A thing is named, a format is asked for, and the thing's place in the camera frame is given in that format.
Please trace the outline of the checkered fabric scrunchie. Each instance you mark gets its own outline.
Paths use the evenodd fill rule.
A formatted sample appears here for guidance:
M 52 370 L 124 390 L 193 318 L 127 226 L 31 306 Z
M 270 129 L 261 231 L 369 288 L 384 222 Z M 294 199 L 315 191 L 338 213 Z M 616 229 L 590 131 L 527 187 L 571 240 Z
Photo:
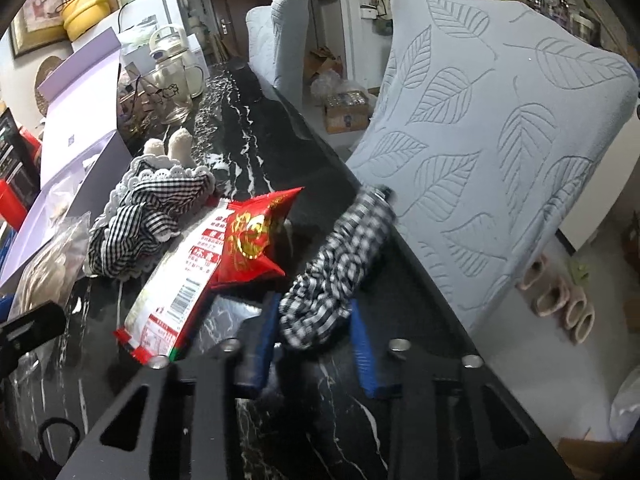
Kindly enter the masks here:
M 289 347 L 324 344 L 349 319 L 350 302 L 394 225 L 393 197 L 387 186 L 363 185 L 294 278 L 279 304 L 280 332 Z

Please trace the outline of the clear zip plastic bag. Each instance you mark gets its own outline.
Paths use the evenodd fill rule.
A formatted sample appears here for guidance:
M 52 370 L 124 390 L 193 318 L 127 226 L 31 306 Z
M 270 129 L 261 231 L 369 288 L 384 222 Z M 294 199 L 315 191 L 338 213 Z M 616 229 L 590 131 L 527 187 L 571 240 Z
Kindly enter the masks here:
M 52 238 L 25 266 L 9 320 L 52 301 L 64 308 L 88 254 L 91 214 L 66 218 Z

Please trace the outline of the red white barcode packet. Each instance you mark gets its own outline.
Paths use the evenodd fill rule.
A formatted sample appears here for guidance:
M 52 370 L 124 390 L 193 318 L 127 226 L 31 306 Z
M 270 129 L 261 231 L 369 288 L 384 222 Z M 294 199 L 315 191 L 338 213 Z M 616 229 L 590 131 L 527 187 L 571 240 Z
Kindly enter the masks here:
M 175 359 L 209 280 L 222 258 L 231 202 L 202 211 L 165 252 L 134 300 L 116 339 L 140 364 Z

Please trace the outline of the black white ruffled cloth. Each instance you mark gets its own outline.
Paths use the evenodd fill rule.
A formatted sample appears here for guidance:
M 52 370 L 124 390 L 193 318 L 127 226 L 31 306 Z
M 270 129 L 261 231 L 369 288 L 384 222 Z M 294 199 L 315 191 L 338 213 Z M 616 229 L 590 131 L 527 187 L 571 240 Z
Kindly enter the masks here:
M 166 155 L 134 158 L 89 231 L 84 270 L 126 282 L 152 270 L 216 190 L 206 166 Z

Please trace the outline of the red snack packet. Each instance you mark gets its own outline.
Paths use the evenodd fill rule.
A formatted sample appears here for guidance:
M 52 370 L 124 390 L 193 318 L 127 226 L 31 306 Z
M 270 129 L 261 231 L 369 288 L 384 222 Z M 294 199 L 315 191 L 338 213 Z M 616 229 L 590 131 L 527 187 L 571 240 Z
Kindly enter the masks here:
M 289 188 L 228 203 L 231 214 L 224 227 L 220 261 L 207 283 L 210 289 L 285 276 L 276 263 L 274 243 L 302 191 Z

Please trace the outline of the red plastic container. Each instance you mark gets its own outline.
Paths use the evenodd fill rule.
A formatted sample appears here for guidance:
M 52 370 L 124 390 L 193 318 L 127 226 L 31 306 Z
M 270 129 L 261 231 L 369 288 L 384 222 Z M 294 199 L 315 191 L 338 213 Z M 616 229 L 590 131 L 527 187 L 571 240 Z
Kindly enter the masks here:
M 0 216 L 15 231 L 21 229 L 27 216 L 26 208 L 3 179 L 0 180 Z

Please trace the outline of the black printed box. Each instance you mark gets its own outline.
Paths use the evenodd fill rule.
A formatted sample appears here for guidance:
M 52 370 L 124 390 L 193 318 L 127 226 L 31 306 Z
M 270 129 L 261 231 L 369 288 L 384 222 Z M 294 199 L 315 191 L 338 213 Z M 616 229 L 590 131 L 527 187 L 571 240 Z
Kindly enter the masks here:
M 29 209 L 40 193 L 40 174 L 32 160 L 28 142 L 18 130 L 11 111 L 6 108 L 1 114 L 1 179 Z

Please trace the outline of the lavender open gift box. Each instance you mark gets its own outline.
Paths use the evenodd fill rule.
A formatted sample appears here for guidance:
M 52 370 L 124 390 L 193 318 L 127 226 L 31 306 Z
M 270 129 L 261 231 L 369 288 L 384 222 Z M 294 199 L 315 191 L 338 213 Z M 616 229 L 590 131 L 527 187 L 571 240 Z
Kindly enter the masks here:
M 14 289 L 26 263 L 50 240 L 51 214 L 64 203 L 53 194 L 77 186 L 66 214 L 100 214 L 131 160 L 117 132 L 120 41 L 104 30 L 58 66 L 39 87 L 49 101 L 43 131 L 41 191 L 4 260 L 1 288 Z

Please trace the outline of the pink slippers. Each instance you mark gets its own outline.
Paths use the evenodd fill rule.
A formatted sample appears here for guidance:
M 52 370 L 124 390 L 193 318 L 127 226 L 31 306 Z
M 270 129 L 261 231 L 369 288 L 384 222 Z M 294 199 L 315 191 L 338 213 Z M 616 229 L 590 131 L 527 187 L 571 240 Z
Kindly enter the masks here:
M 529 265 L 515 288 L 529 300 L 530 310 L 538 318 L 556 316 L 575 346 L 583 344 L 590 336 L 596 322 L 596 310 L 585 289 L 553 270 L 545 254 Z

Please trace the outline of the near leaf-pattern chair cover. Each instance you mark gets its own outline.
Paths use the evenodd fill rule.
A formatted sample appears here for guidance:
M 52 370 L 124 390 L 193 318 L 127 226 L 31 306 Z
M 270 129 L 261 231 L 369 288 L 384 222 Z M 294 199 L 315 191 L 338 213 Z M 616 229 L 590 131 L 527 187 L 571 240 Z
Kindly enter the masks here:
M 637 103 L 620 55 L 524 3 L 392 0 L 370 125 L 348 160 L 466 330 L 524 275 Z

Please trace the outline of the leaf-pattern chair cover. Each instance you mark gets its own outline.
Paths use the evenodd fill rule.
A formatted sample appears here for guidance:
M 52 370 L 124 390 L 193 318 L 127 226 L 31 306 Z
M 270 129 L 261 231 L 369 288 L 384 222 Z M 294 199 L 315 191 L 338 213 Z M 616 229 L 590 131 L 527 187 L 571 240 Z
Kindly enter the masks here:
M 392 0 L 370 125 L 348 160 L 466 330 L 524 275 L 637 103 L 620 55 L 524 3 Z
M 248 64 L 296 110 L 303 105 L 308 0 L 272 0 L 245 17 Z

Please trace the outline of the far leaf-pattern chair cover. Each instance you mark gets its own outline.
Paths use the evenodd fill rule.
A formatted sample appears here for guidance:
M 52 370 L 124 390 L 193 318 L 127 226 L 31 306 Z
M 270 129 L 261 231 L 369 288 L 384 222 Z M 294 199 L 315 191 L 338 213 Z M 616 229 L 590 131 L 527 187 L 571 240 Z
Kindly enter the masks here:
M 248 64 L 296 110 L 303 105 L 308 0 L 272 0 L 245 17 Z

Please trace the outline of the framed picture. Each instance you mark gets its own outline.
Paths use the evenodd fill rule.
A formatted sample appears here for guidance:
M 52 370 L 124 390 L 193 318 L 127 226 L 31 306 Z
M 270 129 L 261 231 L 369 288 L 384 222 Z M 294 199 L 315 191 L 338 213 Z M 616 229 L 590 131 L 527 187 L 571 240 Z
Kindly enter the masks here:
M 67 39 L 61 16 L 65 1 L 25 1 L 10 26 L 14 58 Z

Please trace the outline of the white refrigerator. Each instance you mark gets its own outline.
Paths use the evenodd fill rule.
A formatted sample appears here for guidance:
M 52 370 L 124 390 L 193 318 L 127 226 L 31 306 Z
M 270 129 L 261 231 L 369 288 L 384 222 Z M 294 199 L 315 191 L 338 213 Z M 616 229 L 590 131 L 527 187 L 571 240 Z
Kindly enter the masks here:
M 112 12 L 73 41 L 72 49 L 74 52 L 80 50 L 109 28 L 121 44 L 130 44 L 139 32 L 152 32 L 168 25 L 188 29 L 186 11 L 180 0 L 134 0 Z

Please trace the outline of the yellow pot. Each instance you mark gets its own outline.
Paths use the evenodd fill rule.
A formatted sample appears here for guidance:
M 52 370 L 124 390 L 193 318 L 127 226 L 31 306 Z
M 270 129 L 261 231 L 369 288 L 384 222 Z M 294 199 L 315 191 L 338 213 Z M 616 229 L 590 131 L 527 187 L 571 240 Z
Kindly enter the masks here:
M 60 5 L 68 40 L 76 41 L 111 13 L 108 0 L 67 0 Z

